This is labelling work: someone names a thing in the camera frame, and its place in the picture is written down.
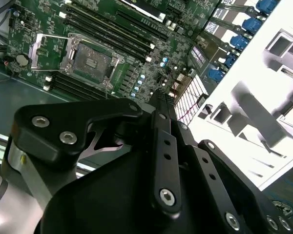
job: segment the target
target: capacitor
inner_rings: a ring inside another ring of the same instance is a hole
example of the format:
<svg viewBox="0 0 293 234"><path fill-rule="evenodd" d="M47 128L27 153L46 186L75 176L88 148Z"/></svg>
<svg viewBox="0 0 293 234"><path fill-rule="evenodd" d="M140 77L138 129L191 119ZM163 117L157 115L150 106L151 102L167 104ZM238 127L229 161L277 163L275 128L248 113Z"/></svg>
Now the capacitor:
<svg viewBox="0 0 293 234"><path fill-rule="evenodd" d="M176 24L176 23L172 23L172 24L171 24L171 27L172 27L173 29L175 29L175 28L177 27L177 24Z"/></svg>
<svg viewBox="0 0 293 234"><path fill-rule="evenodd" d="M20 13L19 13L19 11L14 11L14 12L13 12L13 15L14 15L15 17L19 17L19 16L20 16Z"/></svg>
<svg viewBox="0 0 293 234"><path fill-rule="evenodd" d="M171 25L171 20L167 20L166 23L165 23L165 25L166 25L167 27L170 26L170 25Z"/></svg>

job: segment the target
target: white surface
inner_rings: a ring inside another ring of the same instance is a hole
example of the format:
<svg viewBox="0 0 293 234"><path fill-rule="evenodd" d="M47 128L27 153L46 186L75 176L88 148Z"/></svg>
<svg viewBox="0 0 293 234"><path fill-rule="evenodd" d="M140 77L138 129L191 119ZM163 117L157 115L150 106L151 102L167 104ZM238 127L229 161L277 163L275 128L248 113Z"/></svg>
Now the white surface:
<svg viewBox="0 0 293 234"><path fill-rule="evenodd" d="M293 157L270 154L265 148L234 137L231 132L200 118L195 118L189 127L197 142L213 141L261 191L293 167Z"/></svg>
<svg viewBox="0 0 293 234"><path fill-rule="evenodd" d="M240 22L234 21L233 23L239 24L242 21L243 19L240 18ZM293 0L280 1L237 62L211 94L205 104L211 104L213 106L212 111L224 102L232 113L240 112L244 114L232 94L232 91L236 91L239 86L246 87L270 113L279 111L285 103L289 102L289 98L293 94L293 79L283 73L276 73L269 69L264 56L266 47L281 29L293 35ZM286 144L282 149L279 149L286 157L280 158L269 154L265 148L258 146L261 140L258 131L254 131L254 129L249 131L250 136L248 137L248 139L253 138L253 141L258 144L256 145L240 138L234 138L228 125L220 125L215 122L211 124L208 121L212 122L209 118L207 118L207 121L198 117L194 118L189 126L193 135L195 135L195 139L200 141L207 138L215 141L224 153L261 190L293 167L293 147L288 147ZM293 135L292 127L286 124L282 124L282 126ZM253 158L259 158L274 166L274 168L265 166Z"/></svg>

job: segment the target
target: metal linkage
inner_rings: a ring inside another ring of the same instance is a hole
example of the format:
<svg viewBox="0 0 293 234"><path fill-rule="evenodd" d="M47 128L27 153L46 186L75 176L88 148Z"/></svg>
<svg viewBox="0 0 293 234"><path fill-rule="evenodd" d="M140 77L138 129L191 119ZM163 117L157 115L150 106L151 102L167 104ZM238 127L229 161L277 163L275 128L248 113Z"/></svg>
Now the metal linkage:
<svg viewBox="0 0 293 234"><path fill-rule="evenodd" d="M198 147L210 155L235 208L253 233L293 233L283 213L214 143L204 140Z"/></svg>
<svg viewBox="0 0 293 234"><path fill-rule="evenodd" d="M150 202L157 213L156 216L167 217L169 222L177 219L181 212L177 141L170 134L170 118L167 111L156 110L151 118L153 141L150 144Z"/></svg>
<svg viewBox="0 0 293 234"><path fill-rule="evenodd" d="M183 123L173 121L172 132L177 138L178 155L183 156L188 167L195 175L196 184L208 199L207 206L211 208L213 219L217 220L215 231L219 233L245 233L246 228L228 195L209 154L197 148L190 129L185 129Z"/></svg>
<svg viewBox="0 0 293 234"><path fill-rule="evenodd" d="M241 26L239 25L235 25L235 24L232 24L232 23L228 23L224 20L221 20L221 19L217 19L215 17L212 17L210 18L210 22L213 22L215 24L218 24L219 26L225 28L225 29L228 29L230 31L233 31L234 33L238 34L238 35L243 35L243 34L246 34L246 31L244 31L242 29Z"/></svg>
<svg viewBox="0 0 293 234"><path fill-rule="evenodd" d="M207 32L207 31L202 31L200 33L200 36L203 37L204 39L211 40L211 41L215 42L220 48L222 48L223 50L225 50L227 52L234 50L234 48L231 47L229 43L222 41L221 39L219 39L218 37L216 37L215 35Z"/></svg>
<svg viewBox="0 0 293 234"><path fill-rule="evenodd" d="M221 3L218 5L218 8L245 13L248 16L254 17L254 18L260 15L260 13L258 11L256 11L255 8L252 6Z"/></svg>

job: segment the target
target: gray cable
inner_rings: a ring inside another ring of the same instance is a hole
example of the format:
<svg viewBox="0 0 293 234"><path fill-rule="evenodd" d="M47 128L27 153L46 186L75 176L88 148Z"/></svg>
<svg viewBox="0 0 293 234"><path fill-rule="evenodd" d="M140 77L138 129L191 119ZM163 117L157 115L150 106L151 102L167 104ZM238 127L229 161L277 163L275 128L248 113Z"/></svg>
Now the gray cable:
<svg viewBox="0 0 293 234"><path fill-rule="evenodd" d="M9 11L7 11L7 12L5 13L5 16L4 16L3 19L1 20L1 22L0 22L0 27L1 27L1 25L5 22L5 20L8 18L8 16L9 16Z"/></svg>
<svg viewBox="0 0 293 234"><path fill-rule="evenodd" d="M15 1L16 0L10 0L6 5L0 7L0 14L5 10L8 10L15 3Z"/></svg>

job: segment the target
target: metal bracket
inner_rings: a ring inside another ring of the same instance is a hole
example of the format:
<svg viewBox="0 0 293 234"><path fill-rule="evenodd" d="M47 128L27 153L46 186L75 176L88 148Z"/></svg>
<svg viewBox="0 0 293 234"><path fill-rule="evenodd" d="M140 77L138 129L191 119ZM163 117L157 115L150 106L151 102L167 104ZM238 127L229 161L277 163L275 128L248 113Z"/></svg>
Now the metal bracket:
<svg viewBox="0 0 293 234"><path fill-rule="evenodd" d="M198 146L209 154L237 211L254 233L293 233L289 223L285 227L282 212L213 142L204 140Z"/></svg>
<svg viewBox="0 0 293 234"><path fill-rule="evenodd" d="M88 126L102 120L136 119L141 108L129 99L25 106L14 118L11 136L15 145L52 168L73 167L85 149ZM33 118L39 123L33 124Z"/></svg>

